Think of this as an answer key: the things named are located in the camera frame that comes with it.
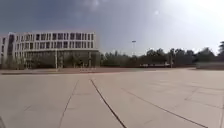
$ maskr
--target building column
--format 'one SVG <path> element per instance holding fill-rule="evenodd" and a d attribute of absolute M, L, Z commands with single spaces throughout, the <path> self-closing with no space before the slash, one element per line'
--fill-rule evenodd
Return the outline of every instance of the building column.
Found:
<path fill-rule="evenodd" d="M 91 52 L 89 52 L 89 67 L 92 66 L 92 58 L 91 58 Z"/>

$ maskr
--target building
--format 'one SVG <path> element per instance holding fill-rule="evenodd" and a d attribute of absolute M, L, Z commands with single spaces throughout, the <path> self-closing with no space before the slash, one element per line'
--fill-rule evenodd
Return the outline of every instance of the building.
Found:
<path fill-rule="evenodd" d="M 82 65 L 96 66 L 99 55 L 99 42 L 93 32 L 9 33 L 0 37 L 0 46 L 1 65 L 8 61 L 23 61 L 28 68 L 33 59 L 48 56 L 54 58 L 55 65 L 60 67 L 68 56 L 80 59 Z"/>

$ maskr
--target road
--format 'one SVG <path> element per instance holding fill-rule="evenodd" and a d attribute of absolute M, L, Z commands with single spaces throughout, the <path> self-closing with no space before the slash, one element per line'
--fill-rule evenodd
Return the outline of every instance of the road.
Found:
<path fill-rule="evenodd" d="M 224 128 L 223 71 L 0 75 L 6 128 Z"/>

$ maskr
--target blue sky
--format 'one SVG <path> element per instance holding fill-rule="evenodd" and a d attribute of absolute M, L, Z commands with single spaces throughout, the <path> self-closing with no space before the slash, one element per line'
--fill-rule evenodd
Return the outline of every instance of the blue sky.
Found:
<path fill-rule="evenodd" d="M 217 53 L 224 40 L 223 5 L 222 0 L 1 0 L 0 34 L 95 31 L 102 52 L 210 47 Z"/>

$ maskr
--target lamp post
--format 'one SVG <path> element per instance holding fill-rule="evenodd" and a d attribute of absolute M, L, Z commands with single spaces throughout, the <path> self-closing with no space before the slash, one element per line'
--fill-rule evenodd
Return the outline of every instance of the lamp post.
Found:
<path fill-rule="evenodd" d="M 135 55 L 135 43 L 136 43 L 136 41 L 133 40 L 131 43 L 133 44 L 133 56 L 134 56 Z"/>
<path fill-rule="evenodd" d="M 58 48 L 55 49 L 55 68 L 58 69 Z"/>

